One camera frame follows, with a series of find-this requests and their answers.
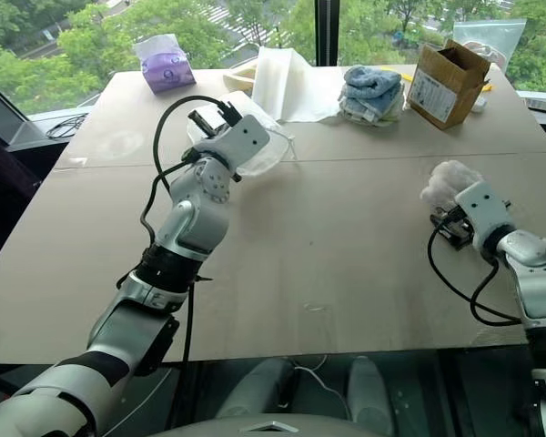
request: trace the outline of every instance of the folded towel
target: folded towel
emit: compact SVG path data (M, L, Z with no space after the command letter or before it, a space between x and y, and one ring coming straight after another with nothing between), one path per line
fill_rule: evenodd
M347 119L373 126L386 126L398 120L404 103L399 73L354 66L344 79L339 107Z
M372 126L387 126L398 121L404 105L404 86L399 84L392 90L393 92L396 90L396 93L385 93L387 96L384 99L377 97L361 100L343 97L339 101L342 115L350 121Z
M344 75L347 97L374 98L400 83L395 71L378 70L369 66L353 66Z

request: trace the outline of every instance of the cardboard box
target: cardboard box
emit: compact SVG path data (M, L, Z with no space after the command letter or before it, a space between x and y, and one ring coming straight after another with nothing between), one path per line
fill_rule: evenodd
M462 123L481 89L490 63L455 41L439 51L424 46L412 79L410 106L439 129Z

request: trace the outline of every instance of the window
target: window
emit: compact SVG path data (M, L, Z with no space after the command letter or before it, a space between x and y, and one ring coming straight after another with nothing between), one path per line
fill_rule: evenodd
M259 46L315 62L312 0L0 0L0 91L26 114L89 104L132 45L173 33L193 68L223 68Z
M506 76L546 92L546 0L341 0L339 64L411 64L423 44L442 46L453 23L526 18Z

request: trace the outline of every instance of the tissue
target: tissue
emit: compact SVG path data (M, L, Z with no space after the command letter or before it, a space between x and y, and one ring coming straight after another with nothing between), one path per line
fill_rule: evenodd
M154 94L195 84L186 53L174 34L156 35L134 45L142 73Z

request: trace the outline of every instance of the table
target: table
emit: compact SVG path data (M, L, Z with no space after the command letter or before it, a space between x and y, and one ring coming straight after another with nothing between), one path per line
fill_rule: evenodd
M226 93L222 73L197 71L197 85L157 97L138 72L114 76L0 254L1 363L55 362L85 347L147 244L137 220L155 175L157 120L184 95ZM298 161L231 190L228 234L201 270L215 280L197 287L191 359L524 342L521 327L473 320L425 253L432 226L419 193L449 158L481 172L522 228L546 236L546 135L499 70L490 80L486 111L445 132L412 110L382 129L288 124ZM186 112L166 124L167 164L189 146ZM156 226L168 208L158 196ZM463 290L488 271L471 249L438 241L434 256ZM482 301L516 313L505 270ZM166 361L182 353L186 309L176 317Z

